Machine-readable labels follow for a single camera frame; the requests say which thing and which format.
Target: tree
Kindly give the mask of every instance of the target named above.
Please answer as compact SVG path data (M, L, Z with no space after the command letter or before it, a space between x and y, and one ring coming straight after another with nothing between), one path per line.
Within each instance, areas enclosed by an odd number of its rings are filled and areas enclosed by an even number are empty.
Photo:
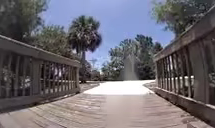
M28 42L46 8L47 0L0 0L0 34Z
M153 16L166 30L180 35L215 4L215 0L166 0L154 2Z
M71 48L67 43L67 34L62 26L44 26L34 36L33 45L49 52L72 58Z
M154 54L157 54L158 52L160 52L163 49L163 47L161 46L161 44L159 42L156 42L154 44Z
M93 17L84 15L76 18L69 28L68 42L78 54L82 53L82 69L85 71L85 54L87 51L94 52L101 44L102 37L98 32L100 23Z
M135 67L139 79L153 79L155 77L153 56L161 49L161 44L153 43L153 39L148 36L140 34L135 40L126 39L109 51L111 59L110 62L103 64L102 77L104 80L119 80L123 73L125 58L134 55L138 60Z

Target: baluster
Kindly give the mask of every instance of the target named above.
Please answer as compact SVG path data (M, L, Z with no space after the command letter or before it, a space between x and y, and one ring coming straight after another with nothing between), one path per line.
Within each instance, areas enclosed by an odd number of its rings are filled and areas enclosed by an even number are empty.
M177 71L177 81L178 81L178 90L177 90L177 93L180 93L180 87L181 87L181 84L180 84L180 70L179 70L179 55L178 53L175 53L176 55L176 71Z
M175 58L174 54L172 54L172 70L173 70L173 88L174 92L176 93L176 76L175 76Z
M10 89L11 89L11 64L12 64L12 55L9 55L8 58L8 67L7 67L7 82L6 82L6 98L10 96Z
M19 63L20 63L20 56L17 57L16 67L15 67L16 77L14 82L14 96L18 95Z

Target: sunlight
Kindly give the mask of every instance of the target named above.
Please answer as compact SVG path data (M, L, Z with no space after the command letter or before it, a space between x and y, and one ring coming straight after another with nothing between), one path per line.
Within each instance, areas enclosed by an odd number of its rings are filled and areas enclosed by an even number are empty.
M151 82L154 82L154 80L106 82L84 93L95 95L146 95L154 93L143 86Z

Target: green foliage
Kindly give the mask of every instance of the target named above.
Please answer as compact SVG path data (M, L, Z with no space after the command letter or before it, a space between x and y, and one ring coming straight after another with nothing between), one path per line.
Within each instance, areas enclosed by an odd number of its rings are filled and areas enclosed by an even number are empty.
M101 81L101 74L98 70L94 69L91 71L91 80L92 81Z
M47 0L0 0L0 34L28 42L46 8Z
M154 2L153 16L157 23L166 24L166 29L178 36L215 4L215 0L166 0Z
M153 43L151 37L137 35L135 40L126 39L109 51L111 59L103 64L102 77L104 80L118 80L124 68L124 59L133 54L138 60L135 67L139 79L153 79L155 74L152 58L161 49L161 44Z
M71 49L67 43L67 34L61 26L45 26L36 34L33 45L49 52L71 57Z

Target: tree trunk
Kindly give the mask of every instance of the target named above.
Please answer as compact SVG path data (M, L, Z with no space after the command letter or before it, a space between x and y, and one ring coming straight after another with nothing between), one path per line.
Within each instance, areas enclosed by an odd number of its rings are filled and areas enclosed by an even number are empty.
M82 52L82 58L81 58L81 63L82 63L82 83L86 83L86 53L85 51Z

